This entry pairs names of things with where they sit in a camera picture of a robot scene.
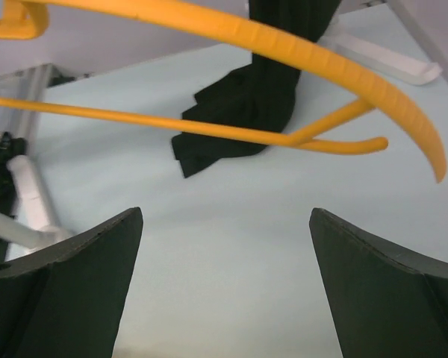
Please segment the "yellow plastic hanger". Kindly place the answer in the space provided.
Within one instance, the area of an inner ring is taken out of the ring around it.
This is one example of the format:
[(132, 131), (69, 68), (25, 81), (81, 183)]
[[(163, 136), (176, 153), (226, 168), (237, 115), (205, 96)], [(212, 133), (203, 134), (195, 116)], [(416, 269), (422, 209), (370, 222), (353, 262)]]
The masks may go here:
[(278, 134), (226, 125), (168, 119), (0, 97), (0, 107), (31, 110), (135, 125), (148, 125), (192, 134), (235, 139), (262, 145), (280, 145), (338, 155), (382, 151), (388, 140), (382, 136), (358, 142), (322, 140), (321, 134), (372, 110), (382, 111), (423, 152), (436, 181), (447, 173), (444, 145), (427, 115), (403, 92), (385, 79), (326, 48), (269, 25), (185, 1), (66, 1), (66, 7), (106, 13), (140, 22), (150, 22), (247, 49), (276, 60), (354, 93), (356, 100), (311, 125), (291, 134)]

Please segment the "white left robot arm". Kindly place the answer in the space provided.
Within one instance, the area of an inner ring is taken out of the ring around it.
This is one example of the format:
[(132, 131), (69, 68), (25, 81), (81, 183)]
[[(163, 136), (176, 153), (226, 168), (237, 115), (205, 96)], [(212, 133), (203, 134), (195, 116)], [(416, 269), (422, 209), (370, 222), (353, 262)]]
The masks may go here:
[(9, 132), (0, 136), (0, 239), (35, 252), (72, 234), (61, 227), (28, 142)]

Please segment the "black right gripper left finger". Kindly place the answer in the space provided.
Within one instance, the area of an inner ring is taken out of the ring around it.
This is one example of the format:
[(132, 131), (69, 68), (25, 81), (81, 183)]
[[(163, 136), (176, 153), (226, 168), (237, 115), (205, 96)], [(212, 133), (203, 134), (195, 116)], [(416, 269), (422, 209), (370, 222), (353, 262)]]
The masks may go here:
[(111, 357), (142, 230), (133, 207), (0, 264), (0, 357)]

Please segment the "black tank top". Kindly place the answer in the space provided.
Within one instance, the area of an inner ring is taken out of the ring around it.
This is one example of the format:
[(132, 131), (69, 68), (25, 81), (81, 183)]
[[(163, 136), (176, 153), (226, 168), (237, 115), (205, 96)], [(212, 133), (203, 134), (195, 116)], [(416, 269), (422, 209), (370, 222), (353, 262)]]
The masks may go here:
[[(340, 0), (255, 0), (249, 18), (298, 37), (317, 42), (340, 6)], [(281, 133), (293, 115), (300, 70), (252, 55), (252, 62), (194, 95), (186, 120)], [(175, 159), (185, 178), (222, 158), (248, 157), (265, 145), (181, 133), (171, 140)]]

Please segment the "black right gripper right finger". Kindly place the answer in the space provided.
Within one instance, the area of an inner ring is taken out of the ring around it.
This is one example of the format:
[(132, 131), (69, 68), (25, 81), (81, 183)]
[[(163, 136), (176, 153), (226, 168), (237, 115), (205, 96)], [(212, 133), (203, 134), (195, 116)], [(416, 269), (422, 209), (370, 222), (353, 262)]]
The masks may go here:
[(324, 209), (309, 227), (344, 357), (448, 357), (448, 263)]

